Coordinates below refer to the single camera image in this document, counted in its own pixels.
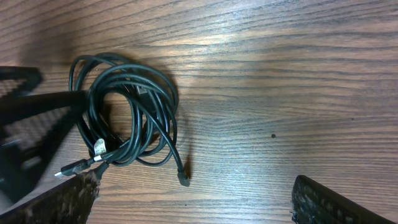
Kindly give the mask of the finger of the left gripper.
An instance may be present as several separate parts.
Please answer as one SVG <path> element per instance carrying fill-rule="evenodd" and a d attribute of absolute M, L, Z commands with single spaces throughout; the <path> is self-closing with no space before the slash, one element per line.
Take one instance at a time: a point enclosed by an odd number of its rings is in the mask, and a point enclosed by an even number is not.
<path fill-rule="evenodd" d="M 28 95 L 41 82 L 39 68 L 1 66 L 1 96 Z"/>
<path fill-rule="evenodd" d="M 84 91 L 2 100 L 1 186 L 36 186 L 87 107 Z"/>

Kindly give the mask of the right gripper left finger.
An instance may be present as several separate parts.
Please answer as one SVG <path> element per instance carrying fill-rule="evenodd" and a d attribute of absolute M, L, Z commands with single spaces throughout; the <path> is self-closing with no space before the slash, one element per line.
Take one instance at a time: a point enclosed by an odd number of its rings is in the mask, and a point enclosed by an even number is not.
<path fill-rule="evenodd" d="M 86 223 L 108 167 L 104 162 L 3 213 L 1 223 Z"/>

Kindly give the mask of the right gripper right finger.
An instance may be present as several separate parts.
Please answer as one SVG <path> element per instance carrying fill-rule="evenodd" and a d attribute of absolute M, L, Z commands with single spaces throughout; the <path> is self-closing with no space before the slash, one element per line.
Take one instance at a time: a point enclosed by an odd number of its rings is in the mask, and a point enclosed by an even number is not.
<path fill-rule="evenodd" d="M 295 179 L 292 205 L 296 224 L 394 224 L 305 175 Z"/>

